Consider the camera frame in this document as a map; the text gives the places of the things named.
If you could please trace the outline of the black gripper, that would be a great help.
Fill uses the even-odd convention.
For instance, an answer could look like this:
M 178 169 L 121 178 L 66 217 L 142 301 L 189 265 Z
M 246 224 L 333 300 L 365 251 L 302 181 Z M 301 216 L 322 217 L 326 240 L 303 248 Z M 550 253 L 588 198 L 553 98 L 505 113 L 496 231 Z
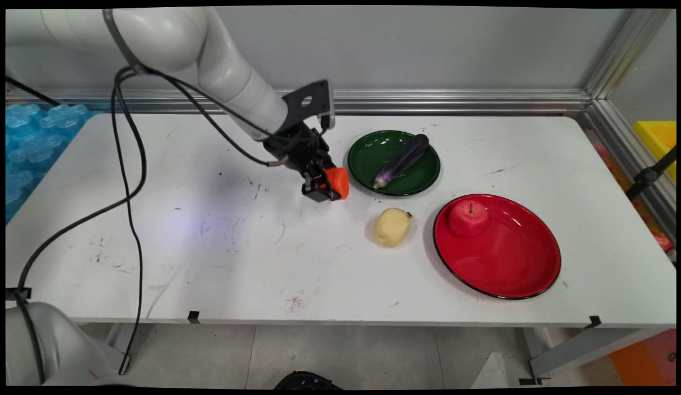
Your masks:
M 336 168 L 322 132 L 305 123 L 277 132 L 263 140 L 268 153 L 284 166 L 300 173 L 305 180 L 302 194 L 316 202 L 342 200 L 342 172 L 328 172 Z

